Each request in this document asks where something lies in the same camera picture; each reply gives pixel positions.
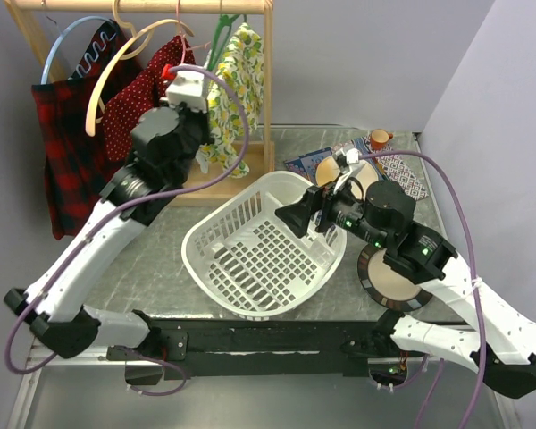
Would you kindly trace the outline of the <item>pink wire hanger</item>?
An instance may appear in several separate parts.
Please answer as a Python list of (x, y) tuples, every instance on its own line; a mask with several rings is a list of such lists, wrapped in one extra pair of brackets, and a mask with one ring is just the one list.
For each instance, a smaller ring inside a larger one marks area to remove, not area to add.
[(188, 56), (188, 52), (193, 52), (194, 50), (198, 50), (198, 49), (209, 49), (212, 42), (209, 41), (204, 44), (193, 46), (193, 47), (188, 46), (188, 41), (187, 41), (188, 32), (179, 24), (180, 5), (181, 5), (181, 0), (177, 0), (176, 5), (175, 5), (175, 19), (178, 21), (178, 23), (176, 24), (176, 30), (177, 30), (177, 35), (180, 37), (181, 48), (182, 48), (180, 63), (185, 63), (187, 56)]

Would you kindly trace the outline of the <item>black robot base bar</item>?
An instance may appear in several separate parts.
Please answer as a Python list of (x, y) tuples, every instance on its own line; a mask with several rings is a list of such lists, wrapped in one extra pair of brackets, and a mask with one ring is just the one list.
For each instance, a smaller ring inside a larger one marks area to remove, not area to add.
[[(112, 361), (156, 358), (166, 379), (207, 376), (343, 374), (365, 376), (371, 359), (417, 357), (380, 324), (366, 321), (158, 319), (137, 347), (112, 346)], [(172, 367), (179, 366), (177, 373)]]

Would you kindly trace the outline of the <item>green plastic hanger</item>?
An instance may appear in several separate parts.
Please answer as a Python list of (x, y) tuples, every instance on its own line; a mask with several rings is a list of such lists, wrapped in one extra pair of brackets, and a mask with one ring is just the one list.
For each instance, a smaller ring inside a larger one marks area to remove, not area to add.
[(224, 51), (224, 48), (228, 44), (231, 34), (232, 34), (232, 25), (241, 18), (243, 22), (247, 21), (246, 14), (221, 14), (217, 22), (217, 26), (214, 31), (214, 36), (210, 45), (210, 52), (208, 55), (208, 60), (206, 62), (206, 69), (212, 72), (218, 62), (220, 61), (221, 54)]

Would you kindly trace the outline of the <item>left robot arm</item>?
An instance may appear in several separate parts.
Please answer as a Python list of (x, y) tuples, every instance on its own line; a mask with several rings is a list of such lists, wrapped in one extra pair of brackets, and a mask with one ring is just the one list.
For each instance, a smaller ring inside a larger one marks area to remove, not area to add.
[(131, 137), (127, 163), (105, 185), (71, 245), (26, 290), (12, 289), (4, 298), (61, 358), (105, 345), (125, 346), (147, 359), (160, 347), (143, 313), (99, 310), (84, 301), (113, 260), (182, 193), (198, 149), (210, 141), (207, 109), (186, 103), (151, 109)]

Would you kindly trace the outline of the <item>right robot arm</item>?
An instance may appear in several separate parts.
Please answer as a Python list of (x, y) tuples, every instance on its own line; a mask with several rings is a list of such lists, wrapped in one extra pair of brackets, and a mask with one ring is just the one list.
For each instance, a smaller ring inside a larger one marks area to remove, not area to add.
[(483, 383), (519, 399), (536, 390), (536, 323), (517, 312), (483, 280), (471, 278), (465, 259), (430, 227), (414, 220), (415, 201), (393, 181), (376, 181), (359, 200), (348, 184), (309, 187), (276, 216), (298, 238), (314, 214), (318, 232), (337, 226), (383, 251), (395, 273), (452, 308), (469, 326), (460, 331), (385, 315), (373, 346), (383, 356), (400, 349), (422, 352), (482, 374)]

